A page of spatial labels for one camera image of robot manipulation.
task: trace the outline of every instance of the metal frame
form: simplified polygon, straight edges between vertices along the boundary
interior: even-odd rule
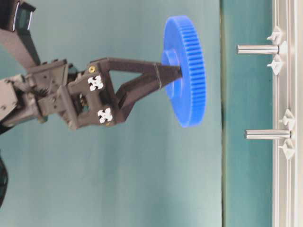
[[[303,1],[273,0],[273,45],[238,46],[238,53],[274,54],[273,129],[246,130],[273,140],[273,227],[303,226]]]

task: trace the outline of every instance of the metal rod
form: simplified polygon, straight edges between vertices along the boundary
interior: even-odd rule
[[[277,54],[279,53],[279,46],[263,45],[263,46],[248,46],[238,45],[237,54]]]
[[[247,140],[277,140],[289,139],[291,137],[289,130],[268,129],[268,130],[245,130]]]

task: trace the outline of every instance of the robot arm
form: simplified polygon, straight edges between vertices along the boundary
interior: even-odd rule
[[[0,80],[0,134],[15,125],[58,114],[71,129],[113,126],[126,121],[134,104],[167,85],[167,95],[183,127],[204,116],[206,81],[203,52],[186,16],[170,17],[164,31],[162,63],[103,58],[77,71],[66,60],[40,63],[30,35],[35,8],[22,0],[0,0],[0,43],[26,75]],[[110,71],[141,73],[114,91]],[[8,174],[0,158],[0,207]]]
[[[111,70],[142,75],[115,93]],[[0,123],[7,129],[34,118],[45,122],[54,113],[71,129],[112,126],[127,119],[136,101],[181,77],[180,67],[156,62],[103,58],[78,72],[66,60],[54,60],[0,80]]]

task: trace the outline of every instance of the blue gear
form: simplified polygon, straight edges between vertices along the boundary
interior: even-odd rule
[[[182,78],[166,86],[179,123],[183,127],[199,124],[206,103],[204,59],[195,27],[187,16],[166,21],[161,62],[182,70]]]

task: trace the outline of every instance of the teal backdrop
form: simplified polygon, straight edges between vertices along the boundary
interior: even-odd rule
[[[28,2],[41,61],[66,58],[79,70],[106,56],[159,61],[166,19],[188,15],[205,52],[208,100],[193,128],[178,125],[162,90],[112,128],[70,131],[54,115],[1,135],[9,187],[0,226],[221,227],[219,0]],[[0,59],[1,78],[24,73],[2,47]],[[132,76],[114,77],[117,87]]]
[[[271,0],[221,0],[223,210],[225,227],[272,226],[272,142],[244,139],[272,129],[272,56],[236,45],[271,44]]]

